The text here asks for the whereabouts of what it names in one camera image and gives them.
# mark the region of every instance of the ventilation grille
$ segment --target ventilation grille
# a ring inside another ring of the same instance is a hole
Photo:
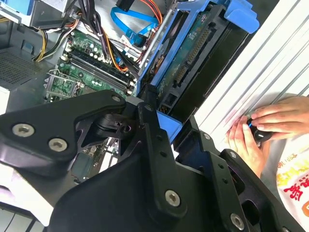
[[[0,81],[15,85],[42,71],[31,62],[9,52],[0,53]]]

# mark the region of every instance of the silver screw head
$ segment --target silver screw head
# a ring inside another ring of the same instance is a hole
[[[117,96],[113,96],[112,99],[113,99],[114,101],[116,101],[116,102],[120,102],[120,101],[121,101],[120,98],[117,97]]]
[[[233,157],[234,159],[237,158],[237,155],[236,155],[233,151],[230,151],[230,155],[231,155],[231,157]]]
[[[19,137],[29,137],[34,134],[35,130],[29,124],[19,123],[13,126],[12,132]]]
[[[207,139],[207,140],[211,139],[211,137],[208,134],[206,134],[206,133],[204,134],[204,138]]]
[[[287,228],[285,228],[285,227],[282,228],[282,231],[283,231],[283,232],[290,232],[290,231],[289,231]]]
[[[149,105],[145,105],[145,109],[146,109],[146,110],[149,110],[149,111],[152,111],[152,108],[151,108],[151,106],[149,106]]]
[[[243,231],[245,229],[245,224],[243,223],[240,216],[238,216],[237,214],[231,214],[230,217],[231,217],[231,221],[232,221],[233,225],[237,229],[239,229],[240,231]]]
[[[68,144],[65,140],[60,138],[51,139],[48,142],[49,148],[56,152],[64,151],[68,148]]]
[[[180,205],[180,197],[173,190],[167,190],[165,192],[165,200],[174,207],[178,207]]]

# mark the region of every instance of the connector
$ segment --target connector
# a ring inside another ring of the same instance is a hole
[[[133,2],[134,0],[118,0],[116,6],[118,6],[121,10],[128,12]]]

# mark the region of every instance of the fingernail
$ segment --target fingernail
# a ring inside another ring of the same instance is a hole
[[[252,119],[256,119],[257,118],[257,114],[255,114],[255,113],[251,114],[251,118]]]
[[[249,126],[248,126],[247,124],[243,124],[243,125],[242,125],[242,128],[243,128],[244,130],[248,130],[248,129],[249,129]]]
[[[256,122],[255,120],[253,120],[253,121],[251,122],[251,124],[254,125],[254,126],[257,126],[257,122]]]

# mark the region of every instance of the human hand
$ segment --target human hand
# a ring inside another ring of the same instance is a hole
[[[260,178],[269,154],[269,141],[259,149],[247,125],[247,117],[239,119],[226,134],[226,143],[237,152],[252,171]]]
[[[292,97],[257,109],[252,125],[261,131],[273,131],[271,140],[309,133],[309,98]]]

